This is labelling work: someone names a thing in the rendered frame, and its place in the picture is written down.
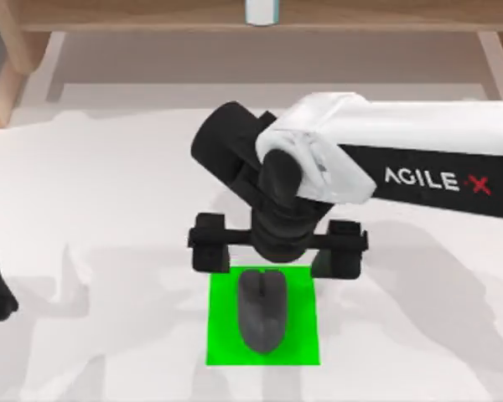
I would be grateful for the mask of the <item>flat green square mat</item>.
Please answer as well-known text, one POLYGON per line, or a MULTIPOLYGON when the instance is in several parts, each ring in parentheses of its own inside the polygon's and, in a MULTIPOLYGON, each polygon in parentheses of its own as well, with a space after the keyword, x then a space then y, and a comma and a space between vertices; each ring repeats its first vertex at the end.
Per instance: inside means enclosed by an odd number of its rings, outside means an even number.
POLYGON ((260 271, 279 270, 288 284, 287 329, 280 345, 266 355, 247 347, 237 324, 237 282, 246 265, 234 265, 228 274, 210 276, 207 324, 207 365, 320 364, 314 280, 308 265, 259 265, 260 271))

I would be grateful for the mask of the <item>dark grey computer mouse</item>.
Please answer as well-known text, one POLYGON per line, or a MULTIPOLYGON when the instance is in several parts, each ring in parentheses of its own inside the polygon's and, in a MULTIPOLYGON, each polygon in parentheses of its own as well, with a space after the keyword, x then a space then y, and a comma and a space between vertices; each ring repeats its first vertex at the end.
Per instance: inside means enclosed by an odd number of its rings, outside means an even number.
POLYGON ((243 271, 237 285, 237 321, 247 347, 262 355, 282 342, 288 321, 288 283, 281 271, 243 271))

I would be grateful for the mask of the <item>white and teal cup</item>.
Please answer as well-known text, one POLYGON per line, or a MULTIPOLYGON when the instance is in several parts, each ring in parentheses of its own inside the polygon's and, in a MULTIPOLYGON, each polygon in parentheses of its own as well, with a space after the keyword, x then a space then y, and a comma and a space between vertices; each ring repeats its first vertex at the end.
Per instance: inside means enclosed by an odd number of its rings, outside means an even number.
POLYGON ((245 20, 252 26, 265 27, 279 22, 279 0, 245 0, 245 20))

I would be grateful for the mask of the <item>wooden shelf unit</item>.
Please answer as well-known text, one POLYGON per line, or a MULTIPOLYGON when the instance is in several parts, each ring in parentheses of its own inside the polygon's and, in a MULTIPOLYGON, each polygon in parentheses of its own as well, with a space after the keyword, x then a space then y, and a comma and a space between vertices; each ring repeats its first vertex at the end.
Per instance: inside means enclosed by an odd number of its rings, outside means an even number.
MULTIPOLYGON (((497 32, 503 0, 280 0, 280 29, 497 32)), ((245 0, 0 0, 0 128, 54 31, 249 29, 245 0)))

